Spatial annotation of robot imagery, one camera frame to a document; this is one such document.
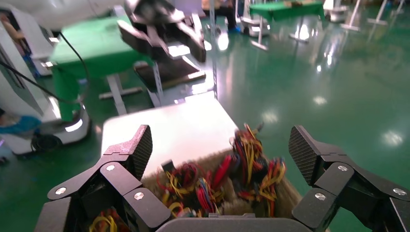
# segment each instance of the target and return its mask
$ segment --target metal screw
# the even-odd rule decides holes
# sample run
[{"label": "metal screw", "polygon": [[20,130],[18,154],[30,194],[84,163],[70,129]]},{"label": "metal screw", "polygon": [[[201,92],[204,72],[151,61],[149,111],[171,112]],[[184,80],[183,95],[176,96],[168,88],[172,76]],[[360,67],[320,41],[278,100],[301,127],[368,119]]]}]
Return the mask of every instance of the metal screw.
[{"label": "metal screw", "polygon": [[337,168],[339,168],[342,171],[347,171],[347,168],[345,166],[338,166]]},{"label": "metal screw", "polygon": [[108,166],[108,167],[106,168],[106,170],[107,170],[107,171],[111,171],[111,170],[113,170],[114,168],[115,168],[114,165],[110,165],[110,166]]},{"label": "metal screw", "polygon": [[57,195],[63,194],[65,192],[65,190],[66,190],[65,187],[59,188],[59,189],[57,189],[56,194]]},{"label": "metal screw", "polygon": [[395,188],[395,189],[393,190],[393,192],[397,193],[397,194],[400,195],[400,196],[405,196],[405,195],[407,195],[407,193],[406,193],[405,191],[403,191],[403,190],[401,190],[401,189],[399,189],[399,188]]},{"label": "metal screw", "polygon": [[319,193],[319,192],[315,194],[315,197],[316,197],[317,199],[319,199],[320,201],[324,201],[324,199],[326,199],[326,196],[323,195],[323,194],[321,194],[321,193]]},{"label": "metal screw", "polygon": [[134,195],[134,199],[136,199],[136,200],[140,200],[140,199],[142,199],[143,197],[144,197],[144,194],[141,193],[141,192],[138,192],[138,193],[136,193],[136,194]]}]

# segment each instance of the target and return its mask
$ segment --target beige fabric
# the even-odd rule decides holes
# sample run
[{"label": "beige fabric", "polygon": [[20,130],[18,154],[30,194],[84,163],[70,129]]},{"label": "beige fabric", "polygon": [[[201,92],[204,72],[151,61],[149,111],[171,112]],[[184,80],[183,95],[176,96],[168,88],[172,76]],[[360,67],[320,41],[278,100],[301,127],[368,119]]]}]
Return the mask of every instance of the beige fabric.
[{"label": "beige fabric", "polygon": [[[222,0],[213,0],[215,3],[215,9],[219,9],[222,3]],[[209,10],[209,0],[202,0],[202,9]]]}]

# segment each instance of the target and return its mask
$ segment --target blue cloth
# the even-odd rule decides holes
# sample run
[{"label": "blue cloth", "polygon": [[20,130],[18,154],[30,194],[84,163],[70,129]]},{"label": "blue cloth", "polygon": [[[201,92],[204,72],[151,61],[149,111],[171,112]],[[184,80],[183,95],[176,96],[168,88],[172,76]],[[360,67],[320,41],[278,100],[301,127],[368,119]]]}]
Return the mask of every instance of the blue cloth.
[{"label": "blue cloth", "polygon": [[19,134],[36,129],[41,121],[31,116],[22,116],[20,121],[8,127],[0,127],[0,134]]}]

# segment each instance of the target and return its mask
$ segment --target white table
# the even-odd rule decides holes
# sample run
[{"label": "white table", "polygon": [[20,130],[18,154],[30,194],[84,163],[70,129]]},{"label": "white table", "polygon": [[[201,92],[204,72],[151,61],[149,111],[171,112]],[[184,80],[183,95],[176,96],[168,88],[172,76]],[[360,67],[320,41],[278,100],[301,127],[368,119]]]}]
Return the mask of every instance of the white table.
[{"label": "white table", "polygon": [[104,123],[101,155],[111,145],[130,140],[140,125],[151,127],[153,151],[144,176],[167,160],[178,166],[231,148],[237,126],[215,99],[187,102],[117,116]]}]

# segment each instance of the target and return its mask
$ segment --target red wire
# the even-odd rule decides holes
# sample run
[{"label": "red wire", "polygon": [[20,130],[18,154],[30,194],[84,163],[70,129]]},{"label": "red wire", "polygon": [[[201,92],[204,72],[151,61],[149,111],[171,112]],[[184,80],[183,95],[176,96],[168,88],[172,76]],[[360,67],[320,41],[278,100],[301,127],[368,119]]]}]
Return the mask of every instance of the red wire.
[{"label": "red wire", "polygon": [[215,173],[214,180],[211,184],[211,189],[215,190],[221,186],[222,180],[226,177],[231,161],[232,161],[231,156],[225,157],[225,159],[223,160],[220,167]]}]

